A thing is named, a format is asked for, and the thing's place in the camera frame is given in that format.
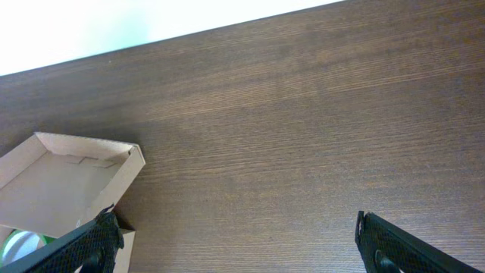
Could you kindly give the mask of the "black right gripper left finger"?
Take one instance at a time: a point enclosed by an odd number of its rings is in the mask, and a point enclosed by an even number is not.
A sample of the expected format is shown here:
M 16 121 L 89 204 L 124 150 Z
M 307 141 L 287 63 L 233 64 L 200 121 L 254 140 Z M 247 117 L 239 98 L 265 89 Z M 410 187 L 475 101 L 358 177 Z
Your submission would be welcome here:
M 112 273 L 124 238 L 116 215 L 107 207 L 93 220 L 52 243 L 1 267 L 2 273 Z

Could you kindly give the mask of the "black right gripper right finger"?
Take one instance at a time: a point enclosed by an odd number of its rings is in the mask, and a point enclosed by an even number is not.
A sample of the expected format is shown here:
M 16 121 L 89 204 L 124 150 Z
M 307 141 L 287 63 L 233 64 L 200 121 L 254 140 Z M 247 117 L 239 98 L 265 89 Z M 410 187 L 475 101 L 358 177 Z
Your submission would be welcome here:
M 355 243 L 367 272 L 477 272 L 372 212 L 358 212 Z

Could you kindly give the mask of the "green tape roll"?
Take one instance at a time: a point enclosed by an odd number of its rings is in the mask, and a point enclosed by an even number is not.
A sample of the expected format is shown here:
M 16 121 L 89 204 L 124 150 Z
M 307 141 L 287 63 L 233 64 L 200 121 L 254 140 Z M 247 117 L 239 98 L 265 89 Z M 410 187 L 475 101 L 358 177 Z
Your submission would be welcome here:
M 1 267 L 31 254 L 54 240 L 54 237 L 33 231 L 13 230 L 1 242 Z

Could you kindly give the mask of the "brown cardboard box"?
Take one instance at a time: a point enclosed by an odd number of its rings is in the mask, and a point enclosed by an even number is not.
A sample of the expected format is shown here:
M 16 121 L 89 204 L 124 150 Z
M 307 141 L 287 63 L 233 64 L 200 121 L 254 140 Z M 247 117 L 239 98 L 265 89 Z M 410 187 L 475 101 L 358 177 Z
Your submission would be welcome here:
M 1 158 L 1 224 L 61 237 L 117 203 L 145 163 L 136 144 L 37 132 Z

